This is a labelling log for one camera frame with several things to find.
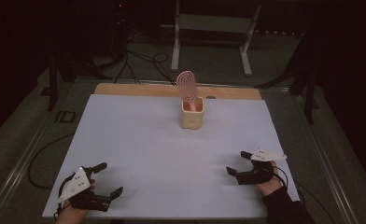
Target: table leg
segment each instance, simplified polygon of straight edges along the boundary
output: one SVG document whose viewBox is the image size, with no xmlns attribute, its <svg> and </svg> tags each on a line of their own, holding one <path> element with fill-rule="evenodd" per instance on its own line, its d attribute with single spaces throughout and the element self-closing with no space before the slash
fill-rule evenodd
<svg viewBox="0 0 366 224">
<path fill-rule="evenodd" d="M 252 76 L 252 70 L 250 69 L 249 59 L 247 57 L 247 49 L 249 48 L 250 40 L 252 39 L 253 33 L 255 32 L 256 21 L 257 21 L 257 18 L 259 17 L 260 10 L 261 10 L 261 6 L 257 6 L 256 11 L 255 11 L 253 18 L 249 25 L 246 42 L 245 42 L 244 46 L 241 46 L 239 48 L 239 51 L 241 54 L 241 59 L 242 59 L 242 65 L 244 66 L 244 75 L 246 77 Z"/>
<path fill-rule="evenodd" d="M 180 22 L 180 12 L 179 7 L 180 0 L 176 0 L 176 15 L 175 15 L 175 44 L 174 44 L 174 52 L 172 53 L 172 65 L 171 70 L 176 72 L 179 68 L 179 54 L 180 54 L 180 40 L 179 40 L 179 22 Z"/>
<path fill-rule="evenodd" d="M 55 54 L 49 56 L 49 111 L 51 111 L 58 101 L 57 87 L 57 63 Z"/>
</svg>

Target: black cable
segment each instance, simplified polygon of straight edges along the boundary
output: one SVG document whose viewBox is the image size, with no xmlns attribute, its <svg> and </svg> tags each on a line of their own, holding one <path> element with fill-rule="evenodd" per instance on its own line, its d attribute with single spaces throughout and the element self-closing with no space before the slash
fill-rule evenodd
<svg viewBox="0 0 366 224">
<path fill-rule="evenodd" d="M 58 198 L 60 198 L 61 197 L 61 195 L 62 195 L 62 191 L 63 191 L 63 187 L 64 187 L 64 185 L 68 182 L 68 181 L 70 181 L 72 178 L 73 178 L 73 176 L 75 176 L 75 174 L 72 174 L 72 175 L 70 175 L 69 177 L 67 177 L 63 182 L 62 182 L 62 184 L 61 184 L 61 186 L 60 186 L 60 188 L 59 188 L 59 190 L 58 190 Z M 57 220 L 57 215 L 60 215 L 61 214 L 61 212 L 65 209 L 65 208 L 62 208 L 62 204 L 61 203 L 58 203 L 58 208 L 57 208 L 57 211 L 54 213 L 54 219 L 55 220 Z"/>
<path fill-rule="evenodd" d="M 50 142 L 50 143 L 46 144 L 45 146 L 43 146 L 42 148 L 40 148 L 40 149 L 36 152 L 36 154 L 35 154 L 35 155 L 34 155 L 34 157 L 32 158 L 31 163 L 29 164 L 29 167 L 28 167 L 28 180 L 29 180 L 29 182 L 30 182 L 33 186 L 35 186 L 35 187 L 37 187 L 37 188 L 39 188 L 39 189 L 49 189 L 49 188 L 51 188 L 51 187 L 52 187 L 52 186 L 42 186 L 42 185 L 36 184 L 36 182 L 35 182 L 35 181 L 32 179 L 32 177 L 31 177 L 31 170 L 32 170 L 32 166 L 33 166 L 33 164 L 34 164 L 35 159 L 40 155 L 40 153 L 41 153 L 42 151 L 44 151 L 44 149 L 46 149 L 47 147 L 51 146 L 52 144 L 55 144 L 55 143 L 57 143 L 57 142 L 59 142 L 59 141 L 61 141 L 61 140 L 65 139 L 65 138 L 67 138 L 67 137 L 69 137 L 69 136 L 71 136 L 71 135 L 73 135 L 73 134 L 75 134 L 75 133 L 70 133 L 70 134 L 67 134 L 67 135 L 65 135 L 65 136 L 62 136 L 62 137 L 60 137 L 60 138 L 58 138 L 58 139 L 56 139 L 56 140 L 54 140 L 54 141 L 52 141 L 52 142 Z"/>
<path fill-rule="evenodd" d="M 261 168 L 263 171 L 266 171 L 266 172 L 268 172 L 268 173 L 272 173 L 273 174 L 273 176 L 275 176 L 276 178 L 278 178 L 281 182 L 282 182 L 282 185 L 284 186 L 284 187 L 288 187 L 288 176 L 286 175 L 286 173 L 282 170 L 282 169 L 280 169 L 280 168 L 278 168 L 278 167 L 276 167 L 276 166 L 273 166 L 273 168 L 276 168 L 276 169 L 278 169 L 278 170 L 280 170 L 280 171 L 282 171 L 282 173 L 285 175 L 285 178 L 286 178 L 286 182 L 285 182 L 285 180 L 280 176 L 280 175 L 277 175 L 275 172 L 274 172 L 274 170 L 273 171 L 270 171 L 270 170 L 267 170 L 267 169 L 265 169 L 265 168 L 263 168 L 263 167 L 259 167 L 259 168 Z"/>
<path fill-rule="evenodd" d="M 285 178 L 286 178 L 286 187 L 288 187 L 289 180 L 288 180 L 288 176 L 286 175 L 285 171 L 283 171 L 281 168 L 276 167 L 276 166 L 273 166 L 273 168 L 276 168 L 276 169 L 280 170 L 285 175 Z"/>
<path fill-rule="evenodd" d="M 128 51 L 128 53 L 132 54 L 133 56 L 135 56 L 135 57 L 137 57 L 139 59 L 142 59 L 142 60 L 144 60 L 146 62 L 149 62 L 149 63 L 153 63 L 154 66 L 156 67 L 156 69 L 159 71 L 159 73 L 163 77 L 165 77 L 173 86 L 176 85 L 175 82 L 174 82 L 174 80 L 171 78 L 171 76 L 166 71 L 166 69 L 162 66 L 162 63 L 168 61 L 168 59 L 169 59 L 168 54 L 166 54 L 166 53 L 157 53 L 153 57 L 150 57 L 150 56 L 147 56 L 145 54 L 141 54 L 141 53 L 134 52 L 134 51 L 132 51 L 130 49 L 127 49 L 127 51 Z M 157 57 L 159 57 L 160 55 L 166 56 L 165 59 L 163 59 L 163 60 L 157 60 Z"/>
<path fill-rule="evenodd" d="M 122 66 L 122 68 L 120 69 L 119 73 L 117 74 L 116 78 L 114 79 L 114 83 L 117 82 L 117 80 L 119 79 L 120 75 L 122 74 L 122 72 L 125 70 L 125 67 L 128 66 L 128 68 L 130 69 L 130 77 L 134 80 L 134 83 L 140 83 L 139 79 L 136 77 L 136 75 L 134 74 L 134 71 L 132 69 L 132 67 L 128 64 L 128 51 L 127 51 L 127 46 L 128 44 L 133 41 L 133 39 L 139 35 L 140 33 L 137 33 L 136 35 L 133 35 L 132 37 L 128 38 L 127 42 L 125 43 L 125 46 L 124 46 L 124 53 L 123 53 L 123 61 L 124 61 L 124 65 Z"/>
<path fill-rule="evenodd" d="M 331 219 L 331 222 L 333 224 L 335 224 L 334 219 L 332 218 L 331 214 L 328 212 L 328 210 L 326 209 L 326 207 L 319 201 L 319 199 L 317 197 L 315 197 L 315 195 L 313 193 L 311 193 L 311 191 L 309 191 L 308 189 L 306 189 L 302 184 L 300 184 L 299 181 L 297 181 L 296 179 L 294 179 L 294 182 L 300 186 L 300 188 L 304 189 L 321 207 L 322 209 L 325 211 L 325 213 L 328 215 L 328 217 Z"/>
<path fill-rule="evenodd" d="M 299 194 L 300 201 L 302 202 L 303 206 L 305 207 L 306 206 L 305 198 L 303 196 L 302 189 L 300 188 L 300 186 L 297 189 L 297 193 Z"/>
<path fill-rule="evenodd" d="M 162 34 L 158 35 L 157 38 L 160 38 L 162 36 L 165 36 L 165 35 L 168 35 L 169 33 L 173 32 L 175 30 L 175 28 L 170 28 L 168 29 L 167 31 L 163 32 Z M 138 43 L 148 43 L 148 42 L 151 42 L 153 40 L 157 40 L 157 38 L 155 37 L 148 37 L 148 39 L 138 39 L 138 38 L 134 38 L 133 41 L 134 42 L 138 42 Z"/>
</svg>

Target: cable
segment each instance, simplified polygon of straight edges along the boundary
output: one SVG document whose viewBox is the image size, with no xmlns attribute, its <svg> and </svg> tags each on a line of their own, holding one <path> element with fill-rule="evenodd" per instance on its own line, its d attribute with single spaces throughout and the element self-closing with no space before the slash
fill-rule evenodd
<svg viewBox="0 0 366 224">
<path fill-rule="evenodd" d="M 163 77 L 165 77 L 173 86 L 176 85 L 174 80 L 171 78 L 171 76 L 168 74 L 168 72 L 166 71 L 166 69 L 162 65 L 162 63 L 168 61 L 168 59 L 169 59 L 168 54 L 166 54 L 166 53 L 157 53 L 153 57 L 150 57 L 150 56 L 147 56 L 145 54 L 134 52 L 130 49 L 127 49 L 127 52 L 132 54 L 133 56 L 139 58 L 139 59 L 142 59 L 142 60 L 146 61 L 146 62 L 153 63 L 154 66 L 156 67 L 156 69 L 159 71 L 159 73 Z M 159 57 L 161 55 L 165 56 L 165 59 L 157 60 L 157 57 Z"/>
<path fill-rule="evenodd" d="M 142 59 L 146 62 L 149 63 L 153 63 L 153 65 L 156 67 L 156 69 L 158 70 L 158 72 L 165 77 L 173 86 L 176 85 L 175 81 L 172 79 L 172 77 L 168 74 L 168 72 L 166 71 L 165 67 L 162 65 L 162 63 L 168 61 L 169 56 L 166 53 L 157 53 L 155 54 L 153 57 L 147 56 L 145 54 L 141 54 L 138 52 L 134 52 L 130 49 L 128 49 L 128 45 L 129 43 L 131 43 L 132 41 L 134 41 L 134 39 L 138 36 L 141 35 L 143 32 L 138 32 L 135 35 L 132 35 L 130 38 L 128 38 L 127 43 L 125 44 L 125 51 L 124 51 L 124 57 L 123 57 L 123 61 L 124 61 L 124 65 L 122 66 L 122 68 L 120 69 L 120 71 L 118 72 L 116 78 L 114 79 L 114 83 L 117 82 L 117 80 L 119 79 L 120 75 L 122 74 L 122 72 L 124 71 L 124 69 L 126 67 L 128 67 L 130 69 L 130 77 L 134 80 L 135 84 L 136 83 L 140 83 L 140 80 L 136 77 L 136 75 L 134 74 L 134 70 L 133 68 L 129 65 L 128 63 L 128 54 L 132 54 L 133 56 Z M 159 58 L 160 56 L 164 56 L 165 58 L 162 60 L 159 60 L 157 58 Z"/>
<path fill-rule="evenodd" d="M 59 188 L 59 191 L 58 191 L 58 198 L 60 198 L 61 197 L 61 195 L 62 195 L 62 191 L 63 191 L 63 187 L 64 187 L 64 185 L 68 182 L 68 181 L 70 181 L 72 178 L 73 178 L 73 176 L 75 176 L 75 174 L 72 174 L 72 175 L 70 175 L 69 177 L 67 177 L 64 181 L 63 181 L 63 183 L 61 184 L 61 186 L 60 186 L 60 188 Z M 64 208 L 62 208 L 62 204 L 61 203 L 58 203 L 58 208 L 57 208 L 57 211 L 54 213 L 54 219 L 55 220 L 57 220 L 57 215 L 59 216 L 60 214 L 61 214 L 61 212 L 64 210 L 64 209 L 66 209 L 68 206 L 70 206 L 71 204 L 68 204 L 66 207 L 64 207 Z"/>
<path fill-rule="evenodd" d="M 286 178 L 286 187 L 288 187 L 289 180 L 288 180 L 288 176 L 286 175 L 285 171 L 283 171 L 281 168 L 276 167 L 276 166 L 273 166 L 273 168 L 276 168 L 276 169 L 280 170 L 285 175 L 285 178 Z"/>
<path fill-rule="evenodd" d="M 43 146 L 42 148 L 40 148 L 40 149 L 36 152 L 36 154 L 35 154 L 35 155 L 34 155 L 34 157 L 32 158 L 31 163 L 29 164 L 29 167 L 28 167 L 28 180 L 29 180 L 29 182 L 30 182 L 33 186 L 35 186 L 35 187 L 37 187 L 37 188 L 39 188 L 39 189 L 49 189 L 49 188 L 51 188 L 51 187 L 52 187 L 52 186 L 42 186 L 42 185 L 36 184 L 36 182 L 35 182 L 35 181 L 32 179 L 32 177 L 31 177 L 31 170 L 32 170 L 32 166 L 33 166 L 33 164 L 34 164 L 35 159 L 40 155 L 40 153 L 41 153 L 42 151 L 44 151 L 44 149 L 46 149 L 47 147 L 51 146 L 52 144 L 55 144 L 55 143 L 57 143 L 57 142 L 59 142 L 59 141 L 61 141 L 61 140 L 65 139 L 65 138 L 67 138 L 67 137 L 69 137 L 69 136 L 71 136 L 71 135 L 73 135 L 73 134 L 75 134 L 75 133 L 70 133 L 70 134 L 67 134 L 67 135 L 65 135 L 65 136 L 62 136 L 62 137 L 60 137 L 60 138 L 58 138 L 58 139 L 56 139 L 56 140 L 54 140 L 54 141 L 52 141 L 52 142 L 50 142 L 50 143 L 46 144 L 45 146 Z"/>
<path fill-rule="evenodd" d="M 268 173 L 272 173 L 273 174 L 273 176 L 275 176 L 276 178 L 278 178 L 281 182 L 282 182 L 282 185 L 284 186 L 284 187 L 288 187 L 288 183 L 289 183 L 289 181 L 288 181 L 288 176 L 286 175 L 286 173 L 282 170 L 282 169 L 280 169 L 280 168 L 278 168 L 278 167 L 276 167 L 276 166 L 273 166 L 273 168 L 276 168 L 276 169 L 278 169 L 278 170 L 280 170 L 280 171 L 282 171 L 282 173 L 285 175 L 285 178 L 286 178 L 286 182 L 285 182 L 285 180 L 280 176 L 280 175 L 277 175 L 275 172 L 274 172 L 274 170 L 273 171 L 270 171 L 270 170 L 267 170 L 267 169 L 265 169 L 265 168 L 263 168 L 263 167 L 258 167 L 258 168 L 260 168 L 260 169 L 262 169 L 263 171 L 266 171 L 266 172 L 268 172 Z"/>
<path fill-rule="evenodd" d="M 305 207 L 305 198 L 302 193 L 302 189 L 300 188 L 300 185 L 297 185 L 297 193 L 299 194 L 300 201 L 302 202 L 303 206 Z"/>
<path fill-rule="evenodd" d="M 328 217 L 331 219 L 331 222 L 333 224 L 335 224 L 334 219 L 332 218 L 331 214 L 328 212 L 328 210 L 326 209 L 326 207 L 319 201 L 319 199 L 317 197 L 315 197 L 315 195 L 313 193 L 311 193 L 311 191 L 309 191 L 308 189 L 306 189 L 302 184 L 300 184 L 299 181 L 297 181 L 296 179 L 294 179 L 294 182 L 300 186 L 300 188 L 304 189 L 321 207 L 322 209 L 325 211 L 325 213 L 328 215 Z"/>
</svg>

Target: human hand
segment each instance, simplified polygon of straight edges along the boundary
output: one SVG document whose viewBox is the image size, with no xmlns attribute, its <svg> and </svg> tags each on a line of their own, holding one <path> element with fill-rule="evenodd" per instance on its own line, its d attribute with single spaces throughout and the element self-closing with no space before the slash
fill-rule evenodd
<svg viewBox="0 0 366 224">
<path fill-rule="evenodd" d="M 278 169 L 276 168 L 275 161 L 270 161 L 270 163 L 274 167 L 274 174 L 278 175 Z M 268 196 L 277 189 L 282 188 L 282 185 L 281 181 L 276 176 L 273 175 L 270 181 L 263 184 L 257 184 L 257 187 L 261 191 L 262 196 Z"/>
<path fill-rule="evenodd" d="M 95 183 L 94 179 L 90 180 L 91 189 L 95 189 L 93 185 Z M 87 215 L 90 210 L 88 209 L 77 209 L 72 207 L 69 200 L 66 200 L 63 203 L 63 208 L 61 213 L 58 215 L 58 220 L 56 224 L 78 224 L 81 222 L 82 219 Z"/>
</svg>

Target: wooden table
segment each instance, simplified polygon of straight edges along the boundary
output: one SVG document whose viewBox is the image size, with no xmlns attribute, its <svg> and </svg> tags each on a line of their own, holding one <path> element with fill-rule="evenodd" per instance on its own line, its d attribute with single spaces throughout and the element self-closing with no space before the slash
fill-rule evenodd
<svg viewBox="0 0 366 224">
<path fill-rule="evenodd" d="M 177 87 L 171 85 L 101 83 L 96 87 L 94 93 L 103 95 L 179 96 Z M 261 100 L 258 90 L 245 88 L 199 86 L 198 95 L 203 98 Z"/>
</svg>

